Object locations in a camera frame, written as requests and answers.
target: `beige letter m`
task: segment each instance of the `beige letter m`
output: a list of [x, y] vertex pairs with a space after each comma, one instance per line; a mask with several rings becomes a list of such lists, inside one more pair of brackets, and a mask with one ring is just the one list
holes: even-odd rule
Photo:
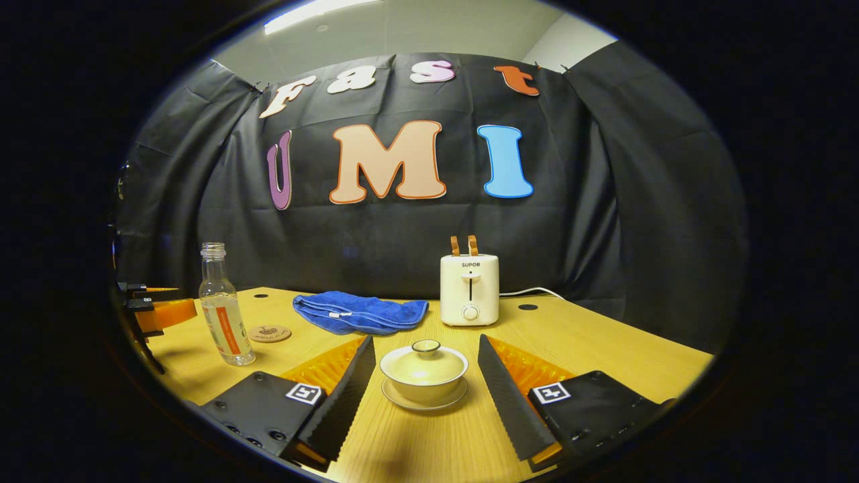
[[393, 179], [403, 167], [403, 181], [397, 194], [406, 199], [439, 198], [448, 188], [438, 179], [436, 134], [442, 125], [435, 121], [415, 120], [403, 125], [390, 148], [385, 148], [368, 125], [347, 125], [334, 132], [340, 142], [340, 168], [337, 188], [331, 192], [332, 203], [357, 203], [367, 198], [367, 190], [358, 185], [359, 169], [370, 188], [385, 198]]

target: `toaster knob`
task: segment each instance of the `toaster knob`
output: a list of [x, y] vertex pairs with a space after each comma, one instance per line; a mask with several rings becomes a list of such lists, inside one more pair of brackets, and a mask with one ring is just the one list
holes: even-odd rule
[[477, 319], [478, 315], [480, 315], [480, 309], [478, 309], [477, 305], [471, 305], [469, 303], [462, 308], [462, 316], [465, 317], [467, 321]]

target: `blue towel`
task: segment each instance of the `blue towel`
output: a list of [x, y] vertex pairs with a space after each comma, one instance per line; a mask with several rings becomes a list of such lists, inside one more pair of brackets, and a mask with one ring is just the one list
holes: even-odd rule
[[338, 291], [298, 295], [292, 301], [295, 311], [310, 323], [339, 335], [355, 331], [388, 335], [413, 329], [429, 305], [425, 300], [396, 303]]

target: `bottle label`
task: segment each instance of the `bottle label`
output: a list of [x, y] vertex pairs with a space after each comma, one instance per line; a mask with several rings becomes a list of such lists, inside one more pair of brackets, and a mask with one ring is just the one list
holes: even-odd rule
[[223, 302], [206, 302], [203, 313], [218, 351], [233, 356], [247, 354], [251, 350], [251, 343], [247, 339], [238, 301], [227, 299]]

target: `power cord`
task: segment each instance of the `power cord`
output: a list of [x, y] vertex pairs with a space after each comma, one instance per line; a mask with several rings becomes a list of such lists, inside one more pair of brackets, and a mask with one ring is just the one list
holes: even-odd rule
[[530, 288], [530, 289], [519, 290], [518, 292], [500, 293], [500, 294], [498, 294], [498, 295], [499, 295], [499, 296], [501, 296], [501, 297], [508, 297], [508, 296], [511, 296], [511, 295], [520, 295], [520, 294], [523, 294], [523, 293], [525, 293], [525, 292], [532, 292], [532, 291], [535, 291], [535, 290], [542, 290], [542, 291], [544, 291], [544, 292], [551, 293], [553, 296], [555, 296], [555, 297], [557, 297], [557, 298], [560, 298], [561, 300], [567, 300], [567, 299], [565, 299], [565, 298], [563, 298], [563, 297], [559, 296], [557, 293], [555, 293], [555, 292], [553, 292], [553, 291], [551, 291], [551, 290], [549, 290], [549, 289], [544, 289], [543, 287], [532, 287], [532, 288]]

